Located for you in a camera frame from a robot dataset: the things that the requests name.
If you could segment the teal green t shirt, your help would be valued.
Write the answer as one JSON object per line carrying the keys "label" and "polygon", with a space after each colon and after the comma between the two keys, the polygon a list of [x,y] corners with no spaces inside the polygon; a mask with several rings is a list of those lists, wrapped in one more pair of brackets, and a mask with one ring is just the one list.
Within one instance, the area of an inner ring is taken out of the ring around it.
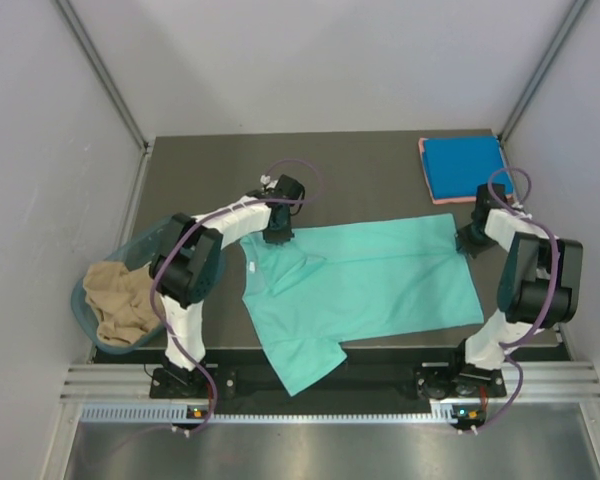
{"label": "teal green t shirt", "polygon": [[295,396],[346,358],[344,342],[482,323],[450,214],[304,228],[283,246],[244,237],[243,302]]}

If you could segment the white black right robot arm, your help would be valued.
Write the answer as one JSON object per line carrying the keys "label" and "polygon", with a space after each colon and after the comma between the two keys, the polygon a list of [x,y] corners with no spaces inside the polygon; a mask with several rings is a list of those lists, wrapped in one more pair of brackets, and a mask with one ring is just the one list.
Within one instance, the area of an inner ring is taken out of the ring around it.
{"label": "white black right robot arm", "polygon": [[499,370],[507,356],[537,333],[575,315],[583,245],[561,239],[511,206],[502,184],[477,188],[471,223],[456,232],[456,249],[472,258],[499,246],[506,253],[496,310],[458,347],[446,380],[467,396]]}

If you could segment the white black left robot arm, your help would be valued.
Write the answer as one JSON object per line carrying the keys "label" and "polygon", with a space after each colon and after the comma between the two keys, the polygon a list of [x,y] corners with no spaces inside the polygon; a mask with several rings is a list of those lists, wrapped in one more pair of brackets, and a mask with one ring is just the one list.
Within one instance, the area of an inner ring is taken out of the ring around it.
{"label": "white black left robot arm", "polygon": [[282,175],[263,177],[263,186],[207,214],[173,215],[160,237],[149,266],[149,301],[168,333],[166,358],[175,367],[172,384],[185,396],[206,387],[200,367],[204,300],[216,284],[223,250],[253,234],[267,244],[282,245],[293,237],[292,209],[305,201],[305,187]]}

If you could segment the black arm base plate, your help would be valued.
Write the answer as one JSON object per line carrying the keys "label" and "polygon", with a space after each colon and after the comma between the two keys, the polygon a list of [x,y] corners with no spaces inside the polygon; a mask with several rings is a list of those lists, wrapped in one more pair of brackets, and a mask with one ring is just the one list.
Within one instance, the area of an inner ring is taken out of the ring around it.
{"label": "black arm base plate", "polygon": [[298,388],[283,384],[261,350],[214,350],[202,366],[215,381],[221,410],[247,401],[271,402],[279,409],[298,403],[317,410],[321,403],[347,395],[398,405],[506,395],[502,370],[469,365],[460,347],[347,348],[344,361]]}

